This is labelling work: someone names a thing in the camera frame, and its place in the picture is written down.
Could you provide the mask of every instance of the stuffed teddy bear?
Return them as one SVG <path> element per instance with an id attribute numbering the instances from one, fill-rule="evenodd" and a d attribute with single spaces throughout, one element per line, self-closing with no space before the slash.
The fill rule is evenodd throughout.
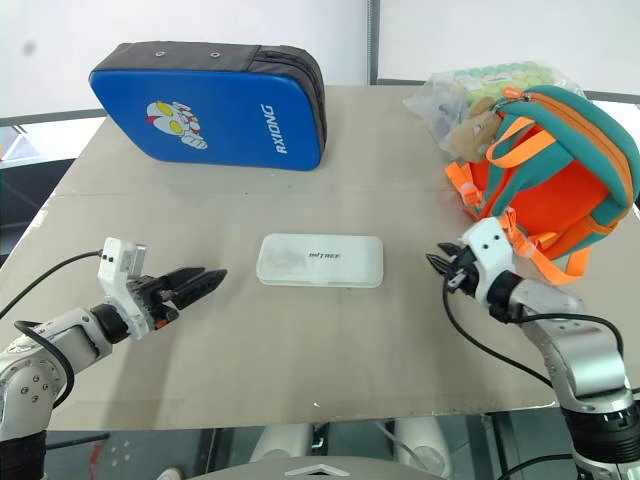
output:
<path id="1" fill-rule="evenodd" d="M 491 107 L 492 97 L 477 99 L 469 107 L 469 118 L 449 134 L 451 150 L 466 162 L 480 162 L 489 145 L 495 140 L 502 119 Z"/>

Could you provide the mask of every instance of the black cable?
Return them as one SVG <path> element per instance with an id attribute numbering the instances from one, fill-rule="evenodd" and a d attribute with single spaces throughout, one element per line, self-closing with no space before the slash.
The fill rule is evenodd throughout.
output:
<path id="1" fill-rule="evenodd" d="M 67 440 L 66 442 L 49 443 L 47 450 L 57 450 L 59 448 L 73 447 L 75 445 L 82 445 L 83 443 L 99 442 L 100 440 L 107 440 L 111 436 L 110 433 L 101 433 L 100 435 L 93 435 L 91 437 L 76 438 L 73 440 Z"/>
<path id="2" fill-rule="evenodd" d="M 69 363 L 69 360 L 67 359 L 67 357 L 64 355 L 64 353 L 60 351 L 58 347 L 56 347 L 49 340 L 47 340 L 46 338 L 44 338 L 43 336 L 39 335 L 38 333 L 36 333 L 34 330 L 31 329 L 31 327 L 37 327 L 38 325 L 41 325 L 40 323 L 25 322 L 24 320 L 18 320 L 14 322 L 13 325 L 20 331 L 20 333 L 22 333 L 23 335 L 26 335 L 31 340 L 39 344 L 42 348 L 44 348 L 47 352 L 49 352 L 53 356 L 53 358 L 55 358 L 58 362 L 60 362 L 60 365 L 62 366 L 62 369 L 64 370 L 64 374 L 67 378 L 65 379 L 64 391 L 53 402 L 53 408 L 56 408 L 58 405 L 60 405 L 62 402 L 64 402 L 67 399 L 69 394 L 71 394 L 71 390 L 73 390 L 73 384 L 76 381 L 76 376 L 75 376 L 75 373 L 73 373 L 73 367 L 71 366 L 71 363 Z"/>
<path id="3" fill-rule="evenodd" d="M 42 282 L 45 278 L 47 278 L 52 273 L 60 270 L 62 267 L 66 266 L 66 265 L 69 265 L 70 263 L 73 263 L 73 262 L 75 262 L 77 260 L 82 260 L 83 258 L 88 258 L 88 257 L 96 257 L 96 256 L 99 257 L 101 254 L 102 254 L 102 250 L 97 250 L 95 252 L 81 253 L 80 255 L 76 255 L 75 257 L 68 258 L 68 259 L 64 260 L 63 262 L 60 262 L 57 265 L 54 265 L 49 270 L 47 270 L 42 275 L 40 275 L 38 278 L 36 278 L 33 282 L 31 282 L 18 295 L 16 295 L 16 297 L 13 300 L 11 300 L 7 304 L 7 306 L 2 309 L 2 311 L 0 311 L 0 319 L 2 319 L 9 312 L 9 310 L 11 310 L 15 306 L 16 303 L 18 303 L 20 300 L 22 300 L 22 298 L 27 293 L 29 293 L 31 290 L 33 290 L 40 282 Z"/>
<path id="4" fill-rule="evenodd" d="M 542 457 L 532 458 L 531 460 L 522 462 L 520 465 L 516 465 L 515 467 L 509 469 L 508 471 L 503 473 L 498 478 L 498 480 L 507 480 L 508 478 L 511 478 L 511 475 L 513 475 L 514 473 L 518 473 L 519 471 L 524 470 L 525 468 L 528 468 L 532 465 L 536 465 L 542 462 L 553 462 L 557 460 L 573 460 L 573 457 L 570 453 L 563 453 L 560 455 L 544 455 Z"/>
<path id="5" fill-rule="evenodd" d="M 622 334 L 620 333 L 620 330 L 618 330 L 618 328 L 609 320 L 605 320 L 604 318 L 601 318 L 601 317 L 596 317 L 593 315 L 584 315 L 582 313 L 540 313 L 540 314 L 531 315 L 528 317 L 520 317 L 509 323 L 522 324 L 522 323 L 528 323 L 528 322 L 535 322 L 536 320 L 558 320 L 561 318 L 564 318 L 567 320 L 583 320 L 585 322 L 598 323 L 600 325 L 607 327 L 611 331 L 613 336 L 616 337 L 616 345 L 618 347 L 618 352 L 620 352 L 620 356 L 624 357 L 624 341 L 622 340 Z"/>
<path id="6" fill-rule="evenodd" d="M 460 335 L 462 335 L 468 342 L 470 342 L 472 345 L 478 347 L 484 353 L 487 353 L 487 354 L 491 355 L 492 357 L 497 358 L 498 360 L 501 360 L 501 361 L 503 361 L 504 363 L 506 363 L 508 365 L 511 365 L 512 367 L 518 368 L 518 369 L 522 370 L 524 373 L 527 373 L 527 374 L 531 375 L 533 378 L 535 378 L 537 380 L 540 380 L 546 386 L 552 387 L 551 382 L 549 381 L 549 379 L 545 378 L 544 376 L 542 376 L 541 374 L 539 374 L 535 370 L 527 367 L 526 365 L 523 365 L 520 362 L 516 362 L 515 360 L 513 360 L 513 359 L 511 359 L 511 358 L 509 358 L 509 357 L 507 357 L 505 355 L 502 355 L 501 353 L 498 353 L 495 350 L 490 349 L 486 345 L 480 343 L 478 340 L 476 340 L 474 337 L 472 337 L 469 333 L 467 333 L 467 331 L 464 328 L 462 328 L 462 326 L 456 320 L 456 317 L 454 316 L 453 312 L 451 311 L 451 306 L 449 305 L 449 290 L 447 288 L 447 283 L 448 282 L 449 282 L 449 277 L 445 277 L 444 282 L 442 284 L 442 304 L 444 305 L 444 311 L 446 312 L 447 317 L 449 318 L 449 321 L 451 322 L 451 325 L 453 325 L 453 328 L 455 328 L 458 331 L 458 333 Z"/>

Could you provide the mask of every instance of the beige tabletop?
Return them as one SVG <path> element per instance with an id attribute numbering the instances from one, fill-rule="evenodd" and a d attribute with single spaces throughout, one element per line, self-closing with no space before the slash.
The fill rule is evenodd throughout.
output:
<path id="1" fill-rule="evenodd" d="M 107 236 L 146 244 L 150 275 L 187 265 L 229 274 L 177 322 L 125 340 L 81 373 L 51 427 L 264 425 L 551 404 L 546 387 L 476 350 L 444 316 L 441 279 L 424 253 L 470 221 L 442 174 L 444 155 L 402 105 L 410 92 L 328 88 L 329 141 L 311 172 L 159 162 L 106 120 L 0 271 L 0 303 Z M 383 284 L 264 286 L 255 264 L 272 232 L 376 235 Z M 595 247 L 588 277 L 570 287 L 629 345 L 640 331 L 639 233 L 630 215 Z M 96 274 L 97 262 L 83 260 L 43 283 L 1 322 L 1 346 L 18 334 L 13 320 L 45 321 L 100 303 Z M 517 327 L 498 324 L 461 294 L 452 303 L 470 332 L 542 368 Z M 640 352 L 627 351 L 632 383 L 640 384 Z"/>

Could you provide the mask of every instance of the robotic arm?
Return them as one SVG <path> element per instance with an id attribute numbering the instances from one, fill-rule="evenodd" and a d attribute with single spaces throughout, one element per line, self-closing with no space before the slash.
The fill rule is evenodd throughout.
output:
<path id="1" fill-rule="evenodd" d="M 640 414 L 621 352 L 611 336 L 589 321 L 581 300 L 515 273 L 512 249 L 499 222 L 478 222 L 462 237 L 464 248 L 444 243 L 451 256 L 427 255 L 450 292 L 474 296 L 498 320 L 519 323 L 542 354 L 573 441 L 583 480 L 640 478 Z M 557 318 L 527 321 L 537 314 Z"/>
<path id="2" fill-rule="evenodd" d="M 98 272 L 103 303 L 43 324 L 17 322 L 24 335 L 0 354 L 2 480 L 43 478 L 45 430 L 75 374 L 125 338 L 140 339 L 172 322 L 178 310 L 214 291 L 227 273 L 196 267 L 158 278 L 142 275 L 145 252 L 142 245 L 108 238 Z"/>

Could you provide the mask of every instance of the blue pencil case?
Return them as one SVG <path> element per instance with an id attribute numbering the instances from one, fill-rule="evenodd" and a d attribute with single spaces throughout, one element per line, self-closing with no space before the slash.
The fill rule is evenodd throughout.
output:
<path id="1" fill-rule="evenodd" d="M 158 160 L 311 170 L 324 151 L 322 74 L 299 48 L 125 43 L 89 82 Z"/>

